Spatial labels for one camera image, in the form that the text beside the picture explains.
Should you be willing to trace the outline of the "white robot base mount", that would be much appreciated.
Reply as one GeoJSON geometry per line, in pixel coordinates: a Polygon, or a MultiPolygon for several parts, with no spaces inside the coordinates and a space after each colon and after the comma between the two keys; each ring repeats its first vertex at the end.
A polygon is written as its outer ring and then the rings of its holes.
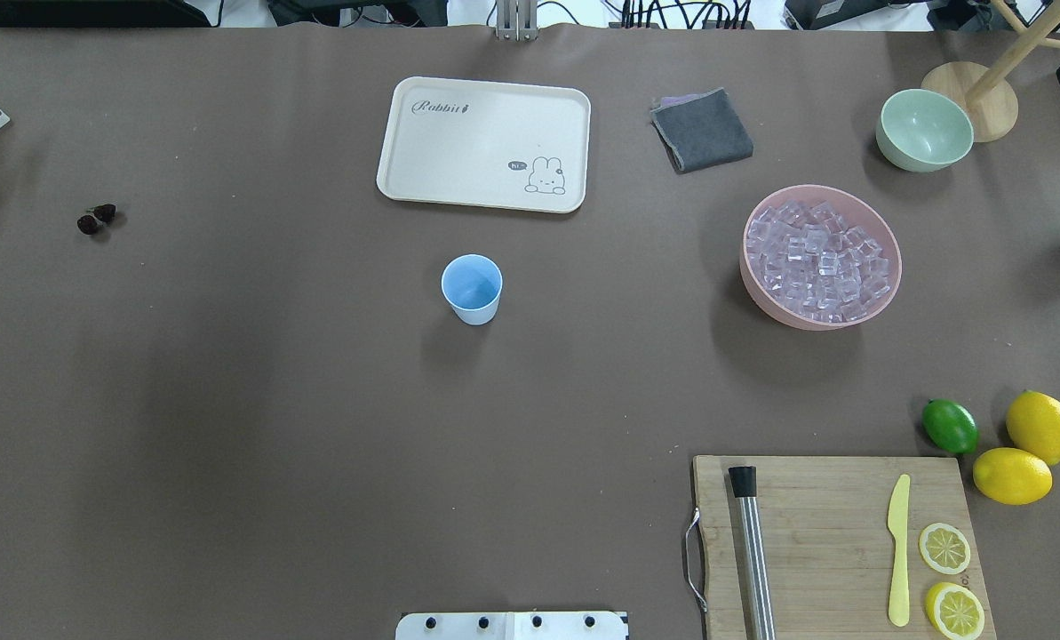
{"type": "Polygon", "coordinates": [[[628,639],[626,612],[413,612],[395,639],[628,639]]]}

